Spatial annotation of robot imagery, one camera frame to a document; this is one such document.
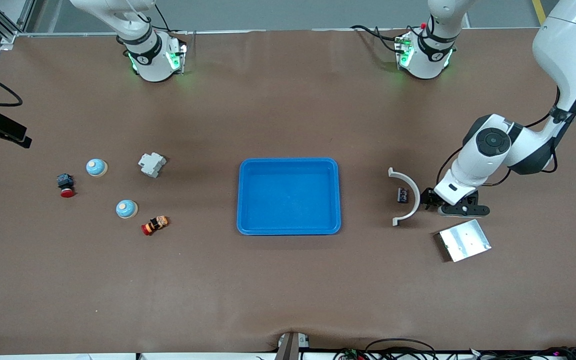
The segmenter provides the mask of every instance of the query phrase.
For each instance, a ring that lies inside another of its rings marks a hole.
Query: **red button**
[[[73,196],[75,196],[75,191],[72,191],[71,189],[63,189],[61,191],[62,198],[72,198]]]

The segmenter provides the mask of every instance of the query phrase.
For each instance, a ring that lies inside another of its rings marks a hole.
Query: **white curved handle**
[[[400,221],[408,219],[417,211],[417,209],[419,208],[419,203],[421,202],[421,193],[419,192],[419,187],[413,181],[413,179],[410,178],[410,176],[404,173],[397,172],[393,170],[393,168],[388,169],[388,176],[390,178],[398,178],[403,180],[404,182],[406,182],[406,184],[408,184],[408,186],[412,189],[412,192],[414,193],[414,206],[412,207],[412,210],[410,210],[410,212],[408,214],[405,214],[404,216],[400,216],[398,218],[392,218],[392,226],[397,226],[399,225]]]

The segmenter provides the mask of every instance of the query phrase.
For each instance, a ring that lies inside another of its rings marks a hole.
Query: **table surface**
[[[432,186],[478,117],[528,124],[550,109],[534,34],[464,30],[434,80],[397,71],[365,32],[199,35],[186,74],[156,84],[113,37],[18,38],[0,80],[24,102],[0,112],[34,142],[0,140],[0,354],[264,351],[286,331],[313,347],[576,346],[576,123],[556,173],[480,191],[492,250],[443,262],[432,234],[462,219],[436,212],[391,226],[409,205],[389,167]],[[153,151],[168,158],[158,178],[137,166]],[[334,158],[340,232],[238,233],[238,169],[253,157]],[[134,218],[115,214],[122,199]],[[170,225],[145,237],[158,215]]]

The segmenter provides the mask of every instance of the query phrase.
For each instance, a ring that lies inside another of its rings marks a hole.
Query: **blue plastic tray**
[[[329,157],[247,159],[239,168],[243,235],[330,235],[341,228],[339,169]]]

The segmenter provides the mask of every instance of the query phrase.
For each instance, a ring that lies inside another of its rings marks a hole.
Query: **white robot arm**
[[[430,18],[419,30],[411,28],[396,41],[397,64],[420,79],[438,76],[453,54],[462,19],[477,0],[428,0]]]
[[[560,0],[532,43],[537,63],[557,84],[558,100],[540,131],[498,114],[478,118],[463,139],[463,149],[434,192],[455,205],[505,165],[517,174],[539,173],[576,116],[576,0]]]
[[[128,49],[132,68],[148,82],[162,82],[183,73],[186,44],[164,31],[153,29],[142,12],[156,0],[70,0],[78,9],[111,27]]]

